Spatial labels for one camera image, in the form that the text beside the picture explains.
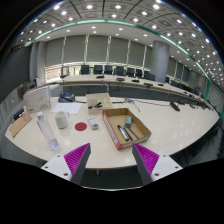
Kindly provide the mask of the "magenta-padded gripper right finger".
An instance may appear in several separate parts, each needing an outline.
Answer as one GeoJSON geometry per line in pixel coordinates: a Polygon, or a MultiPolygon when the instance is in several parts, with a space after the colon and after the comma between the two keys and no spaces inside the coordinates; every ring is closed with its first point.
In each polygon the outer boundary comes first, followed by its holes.
{"type": "Polygon", "coordinates": [[[170,156],[158,155],[136,143],[133,144],[132,153],[143,185],[152,183],[182,169],[170,156]]]}

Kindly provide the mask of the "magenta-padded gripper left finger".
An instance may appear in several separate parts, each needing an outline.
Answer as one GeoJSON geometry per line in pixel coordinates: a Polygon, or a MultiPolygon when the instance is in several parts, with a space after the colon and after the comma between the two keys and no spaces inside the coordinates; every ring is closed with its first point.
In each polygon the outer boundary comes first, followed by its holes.
{"type": "Polygon", "coordinates": [[[57,154],[44,164],[42,169],[79,185],[90,154],[91,147],[87,143],[65,155],[57,154]]]}

